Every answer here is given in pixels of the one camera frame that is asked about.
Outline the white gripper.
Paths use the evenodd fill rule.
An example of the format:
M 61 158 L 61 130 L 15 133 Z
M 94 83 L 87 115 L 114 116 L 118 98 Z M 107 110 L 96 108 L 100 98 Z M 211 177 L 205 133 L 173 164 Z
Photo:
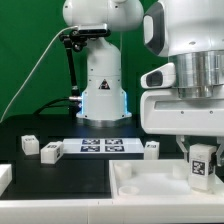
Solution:
M 189 142 L 184 135 L 218 137 L 217 165 L 224 166 L 224 86 L 216 86 L 213 96 L 203 99 L 180 99 L 176 89 L 145 91 L 140 119 L 148 134 L 177 135 L 185 161 Z

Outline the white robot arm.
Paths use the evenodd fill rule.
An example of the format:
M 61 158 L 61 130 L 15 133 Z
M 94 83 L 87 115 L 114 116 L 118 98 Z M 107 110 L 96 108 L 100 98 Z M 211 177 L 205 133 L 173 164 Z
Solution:
M 141 77 L 143 130 L 215 136 L 224 165 L 224 0 L 66 0 L 63 17 L 81 36 L 142 25 L 144 45 L 168 59 Z

